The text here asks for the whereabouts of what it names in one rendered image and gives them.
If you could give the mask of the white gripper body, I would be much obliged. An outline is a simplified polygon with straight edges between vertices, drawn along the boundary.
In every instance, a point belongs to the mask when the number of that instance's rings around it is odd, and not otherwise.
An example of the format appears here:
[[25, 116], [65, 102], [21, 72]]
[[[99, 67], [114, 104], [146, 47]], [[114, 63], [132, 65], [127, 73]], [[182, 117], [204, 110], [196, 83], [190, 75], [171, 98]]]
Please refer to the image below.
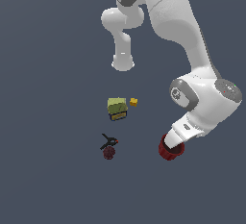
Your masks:
[[170, 149], [172, 149], [183, 142], [187, 142], [194, 137], [202, 135], [203, 133], [203, 131], [193, 128], [188, 123], [175, 122], [172, 124], [172, 128], [166, 135], [164, 142]]

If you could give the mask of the red cup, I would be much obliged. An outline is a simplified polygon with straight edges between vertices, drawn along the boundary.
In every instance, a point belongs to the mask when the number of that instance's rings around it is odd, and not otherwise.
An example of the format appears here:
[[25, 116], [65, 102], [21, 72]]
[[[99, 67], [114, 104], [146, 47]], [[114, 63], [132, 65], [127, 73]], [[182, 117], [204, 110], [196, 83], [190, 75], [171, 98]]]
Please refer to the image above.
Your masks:
[[165, 143], [166, 135], [163, 135], [160, 140], [159, 154], [167, 161], [172, 161], [180, 156], [185, 151], [185, 144], [182, 142], [170, 149]]

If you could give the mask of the blue yellow can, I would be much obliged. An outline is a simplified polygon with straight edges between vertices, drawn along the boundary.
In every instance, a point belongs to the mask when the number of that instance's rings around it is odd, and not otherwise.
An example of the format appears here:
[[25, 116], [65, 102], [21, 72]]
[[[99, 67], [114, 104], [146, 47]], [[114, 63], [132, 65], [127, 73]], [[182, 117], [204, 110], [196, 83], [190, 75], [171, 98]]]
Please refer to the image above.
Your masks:
[[127, 117], [127, 111], [125, 112], [119, 112], [119, 113], [114, 113], [114, 114], [109, 114], [110, 120], [111, 121], [116, 121], [120, 119], [124, 119]]

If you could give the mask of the green sponge block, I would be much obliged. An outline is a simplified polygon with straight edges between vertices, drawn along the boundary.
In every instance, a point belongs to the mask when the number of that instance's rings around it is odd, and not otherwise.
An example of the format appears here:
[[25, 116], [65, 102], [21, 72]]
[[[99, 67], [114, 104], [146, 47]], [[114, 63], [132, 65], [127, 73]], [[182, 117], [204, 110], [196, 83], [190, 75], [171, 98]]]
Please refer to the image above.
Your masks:
[[125, 112], [128, 109], [125, 98], [109, 98], [108, 99], [108, 112], [109, 114], [116, 114]]

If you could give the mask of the black spring clamp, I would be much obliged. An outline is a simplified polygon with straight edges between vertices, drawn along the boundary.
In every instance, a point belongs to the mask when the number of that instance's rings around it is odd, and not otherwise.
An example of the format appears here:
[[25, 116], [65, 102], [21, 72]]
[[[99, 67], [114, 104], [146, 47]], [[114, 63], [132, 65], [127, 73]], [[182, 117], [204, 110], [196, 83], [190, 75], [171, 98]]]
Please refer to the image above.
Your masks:
[[108, 146], [114, 146], [118, 143], [118, 139], [115, 137], [107, 137], [105, 134], [103, 134], [103, 137], [107, 140], [107, 142], [100, 147], [101, 150], [105, 149]]

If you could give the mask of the dark red round ball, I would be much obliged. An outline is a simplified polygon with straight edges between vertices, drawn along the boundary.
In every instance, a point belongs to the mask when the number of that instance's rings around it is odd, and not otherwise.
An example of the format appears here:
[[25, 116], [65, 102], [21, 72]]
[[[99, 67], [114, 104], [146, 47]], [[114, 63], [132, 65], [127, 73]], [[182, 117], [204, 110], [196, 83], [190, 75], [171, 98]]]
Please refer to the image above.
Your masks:
[[115, 154], [115, 149], [112, 146], [108, 146], [103, 150], [103, 156], [106, 160], [111, 160]]

